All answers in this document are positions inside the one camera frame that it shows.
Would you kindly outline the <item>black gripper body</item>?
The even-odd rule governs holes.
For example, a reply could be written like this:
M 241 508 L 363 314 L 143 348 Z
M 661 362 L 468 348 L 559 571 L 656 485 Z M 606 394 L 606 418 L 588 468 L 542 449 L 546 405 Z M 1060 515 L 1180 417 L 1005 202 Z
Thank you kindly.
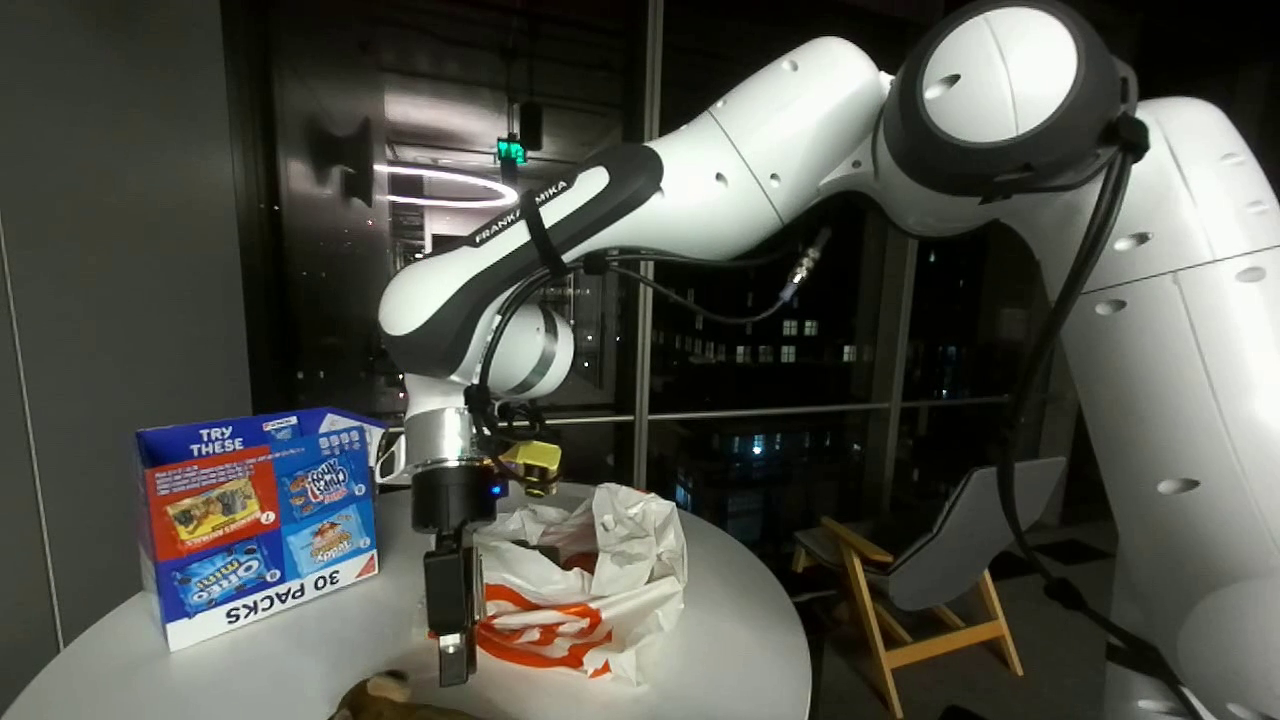
M 468 529 L 492 515 L 495 494 L 490 468 L 420 468 L 414 477 L 414 529 L 438 537 L 425 553 L 428 626 L 438 639 L 474 626 Z

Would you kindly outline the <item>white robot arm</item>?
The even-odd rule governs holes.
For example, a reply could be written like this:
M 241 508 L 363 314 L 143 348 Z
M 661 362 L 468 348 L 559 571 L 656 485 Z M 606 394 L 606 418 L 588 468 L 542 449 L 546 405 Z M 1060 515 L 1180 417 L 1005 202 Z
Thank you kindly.
M 981 0 L 886 72 L 816 37 L 687 122 L 558 180 L 455 252 L 401 268 L 381 333 L 438 455 L 532 289 L 573 260 L 737 260 L 860 200 L 900 234 L 996 243 L 1042 289 L 1031 351 L 1068 362 L 1120 529 L 1147 686 L 1280 720 L 1280 210 L 1208 99 L 1136 91 L 1063 0 Z

